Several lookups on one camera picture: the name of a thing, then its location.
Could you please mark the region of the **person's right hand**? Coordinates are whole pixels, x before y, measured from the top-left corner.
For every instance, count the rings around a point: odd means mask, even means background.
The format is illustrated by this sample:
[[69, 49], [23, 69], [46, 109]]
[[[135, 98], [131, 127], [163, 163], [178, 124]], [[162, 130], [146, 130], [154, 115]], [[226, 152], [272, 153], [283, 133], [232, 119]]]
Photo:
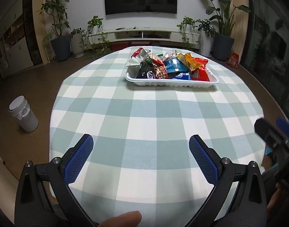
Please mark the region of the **person's right hand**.
[[272, 209], [274, 208], [274, 206], [277, 204], [281, 193], [282, 193], [282, 189], [281, 189], [281, 185], [279, 183], [276, 183], [276, 189], [277, 191], [272, 195], [268, 205], [267, 205], [267, 215], [269, 216]]

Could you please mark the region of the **person's left hand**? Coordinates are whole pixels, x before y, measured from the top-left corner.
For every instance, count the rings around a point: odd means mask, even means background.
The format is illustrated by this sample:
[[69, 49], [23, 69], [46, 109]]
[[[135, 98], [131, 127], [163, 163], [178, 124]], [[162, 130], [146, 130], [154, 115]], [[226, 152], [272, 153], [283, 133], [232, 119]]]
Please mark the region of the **person's left hand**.
[[99, 224], [99, 227], [138, 227], [141, 220], [142, 214], [139, 211], [131, 211], [109, 218]]

